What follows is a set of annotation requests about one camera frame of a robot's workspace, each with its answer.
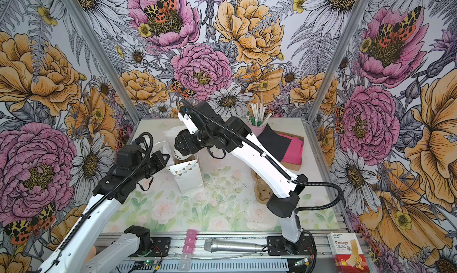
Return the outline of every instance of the cardboard box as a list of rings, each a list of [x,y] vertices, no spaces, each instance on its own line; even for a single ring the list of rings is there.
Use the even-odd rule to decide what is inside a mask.
[[[355,233],[330,233],[328,242],[340,273],[369,273],[367,260]]]
[[[193,191],[204,188],[197,154],[184,161],[176,158],[173,161],[174,165],[168,166],[167,169],[173,175],[183,195],[188,195]]]

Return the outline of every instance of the orange peony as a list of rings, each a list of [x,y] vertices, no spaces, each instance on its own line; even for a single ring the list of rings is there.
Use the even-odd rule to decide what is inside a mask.
[[[83,101],[71,104],[64,120],[67,134],[77,138],[84,136],[92,142],[95,134],[100,132],[105,135],[105,142],[115,149],[117,131],[111,106],[103,100],[95,87],[91,88],[90,94],[84,93]]]
[[[430,202],[452,210],[457,202],[457,70],[422,88],[422,111],[414,119],[425,127],[413,148],[405,148],[411,169]]]
[[[419,180],[408,172],[401,162],[384,161],[381,165],[380,180],[376,195],[381,201],[378,212],[370,211],[360,215],[373,238],[390,248],[400,245],[399,254],[410,259],[420,252],[422,247],[430,247],[431,255],[426,265],[433,264],[440,258],[438,250],[452,247],[452,238],[431,219],[436,219],[429,205],[421,203],[424,191],[419,187]],[[399,178],[405,179],[405,185]],[[440,213],[438,218],[445,217]]]
[[[14,258],[8,253],[0,253],[0,272],[3,273],[26,273],[31,270],[31,257],[16,254]]]
[[[331,127],[321,127],[317,129],[317,140],[319,141],[320,148],[323,152],[325,161],[327,162],[328,167],[331,167],[333,164],[333,159],[335,158],[335,139],[333,138],[334,129]]]
[[[31,45],[35,43],[25,34],[16,34],[13,39],[0,32],[0,101],[15,102],[10,111],[21,109],[28,99],[39,101],[52,116],[59,116],[69,103],[81,98],[79,73],[57,45],[46,42],[44,64],[33,78]]]
[[[281,68],[273,70],[272,67],[265,67],[261,70],[260,66],[250,64],[247,67],[240,67],[233,77],[241,83],[248,84],[244,92],[254,94],[254,100],[250,103],[261,102],[263,98],[263,103],[269,104],[274,100],[273,96],[280,95],[281,85],[286,85]]]
[[[307,103],[308,101],[314,101],[316,93],[319,90],[320,84],[322,83],[324,73],[318,73],[316,76],[309,75],[298,80],[299,87],[295,87],[290,90],[290,102],[293,103]],[[333,107],[336,104],[336,87],[338,81],[334,77],[332,83],[325,93],[320,109],[325,115],[332,113]]]
[[[258,0],[236,0],[235,7],[228,1],[219,5],[214,27],[224,35],[221,41],[233,41],[237,46],[238,62],[265,66],[281,52],[284,25],[279,21],[261,31],[252,31],[269,12],[270,8],[259,5]]]
[[[141,101],[153,106],[157,102],[167,101],[170,98],[168,90],[166,90],[167,85],[150,73],[132,70],[122,73],[121,81],[134,105]],[[117,94],[115,100],[122,104]]]
[[[51,250],[56,250],[60,243],[64,240],[65,236],[70,232],[73,225],[78,221],[78,218],[82,216],[87,204],[83,204],[80,207],[73,208],[64,220],[59,225],[54,226],[51,230],[51,236],[55,238],[53,242],[49,242],[46,247]]]

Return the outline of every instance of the flower bud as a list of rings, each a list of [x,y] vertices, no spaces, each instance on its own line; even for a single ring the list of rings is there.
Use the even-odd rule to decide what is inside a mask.
[[[413,99],[416,99],[420,96],[420,85],[419,85],[419,79],[415,79],[414,82],[412,82],[407,88],[404,93],[406,96],[408,103],[411,103]]]
[[[207,24],[206,25],[206,34],[209,37],[215,36],[216,35],[216,29],[213,26]]]
[[[412,148],[417,144],[417,136],[413,131],[407,131],[402,135],[401,140],[406,147]]]

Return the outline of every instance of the floral wallpaper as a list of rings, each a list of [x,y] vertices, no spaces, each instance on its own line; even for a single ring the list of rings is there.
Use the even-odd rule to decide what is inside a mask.
[[[221,116],[244,116],[247,102],[261,101],[277,117],[305,116],[320,82],[301,78],[327,68],[355,2],[78,1],[142,117],[176,117],[183,98]],[[64,13],[51,14],[71,28]]]
[[[312,120],[382,273],[457,271],[455,1],[370,0]]]
[[[306,116],[355,1],[78,0],[140,116],[156,118],[183,98],[222,116],[259,101]],[[455,1],[370,0],[312,120],[380,272],[457,271]],[[133,125],[61,0],[0,0],[0,24],[0,265],[24,272]]]
[[[60,0],[0,0],[0,271],[56,249],[133,127]]]

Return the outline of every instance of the pink pill organizer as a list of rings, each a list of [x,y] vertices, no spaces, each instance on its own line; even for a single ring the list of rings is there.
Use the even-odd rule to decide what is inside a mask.
[[[192,253],[194,252],[195,241],[198,232],[196,230],[188,230],[184,246],[182,247],[181,260],[179,262],[178,270],[189,271],[192,264]]]

